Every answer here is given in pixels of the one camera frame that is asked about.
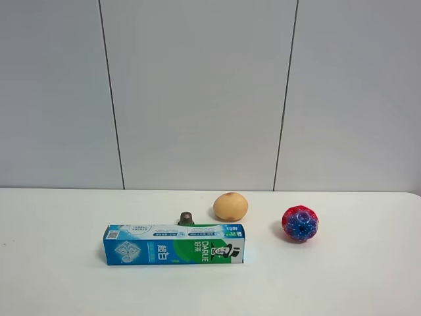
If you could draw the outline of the yellow potato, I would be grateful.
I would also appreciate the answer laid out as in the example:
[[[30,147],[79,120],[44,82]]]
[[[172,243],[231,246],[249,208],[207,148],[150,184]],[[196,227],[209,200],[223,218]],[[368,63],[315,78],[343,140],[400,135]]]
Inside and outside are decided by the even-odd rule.
[[[236,192],[222,194],[213,205],[214,214],[224,221],[241,220],[247,214],[248,208],[248,201]]]

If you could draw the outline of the red blue spiky ball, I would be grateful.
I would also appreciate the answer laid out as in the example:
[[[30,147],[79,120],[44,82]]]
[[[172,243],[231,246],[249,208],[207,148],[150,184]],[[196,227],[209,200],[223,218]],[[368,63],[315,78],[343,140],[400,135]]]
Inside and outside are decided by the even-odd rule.
[[[282,228],[292,240],[306,242],[318,232],[317,214],[304,205],[290,207],[282,216]]]

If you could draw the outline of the grey coffee capsule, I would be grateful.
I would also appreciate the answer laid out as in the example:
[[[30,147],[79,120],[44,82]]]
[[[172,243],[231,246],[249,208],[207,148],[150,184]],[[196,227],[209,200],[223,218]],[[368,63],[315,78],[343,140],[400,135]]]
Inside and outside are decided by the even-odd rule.
[[[178,221],[179,225],[193,225],[194,221],[193,221],[193,216],[190,212],[182,212],[180,214],[180,219]]]

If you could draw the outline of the Darlie toothpaste box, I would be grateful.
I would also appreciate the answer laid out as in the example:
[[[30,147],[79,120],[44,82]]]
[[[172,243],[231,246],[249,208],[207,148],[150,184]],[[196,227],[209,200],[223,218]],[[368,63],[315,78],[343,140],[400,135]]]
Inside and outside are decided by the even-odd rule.
[[[196,265],[244,262],[241,224],[125,224],[107,227],[108,265]]]

